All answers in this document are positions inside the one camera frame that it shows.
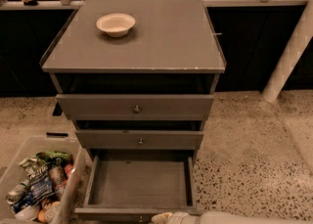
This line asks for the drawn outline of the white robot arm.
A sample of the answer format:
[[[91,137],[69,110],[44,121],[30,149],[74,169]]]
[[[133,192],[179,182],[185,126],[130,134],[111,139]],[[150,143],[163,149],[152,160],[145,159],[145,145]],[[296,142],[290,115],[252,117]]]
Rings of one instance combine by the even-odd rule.
[[[246,217],[235,214],[207,211],[202,215],[187,212],[165,212],[151,219],[152,224],[313,224],[312,221]]]

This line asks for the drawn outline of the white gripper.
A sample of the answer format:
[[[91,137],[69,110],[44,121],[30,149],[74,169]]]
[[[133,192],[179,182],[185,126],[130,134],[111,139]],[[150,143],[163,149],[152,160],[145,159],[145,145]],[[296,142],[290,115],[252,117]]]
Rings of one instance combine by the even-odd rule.
[[[164,212],[151,219],[153,224],[199,224],[199,218],[187,212]]]

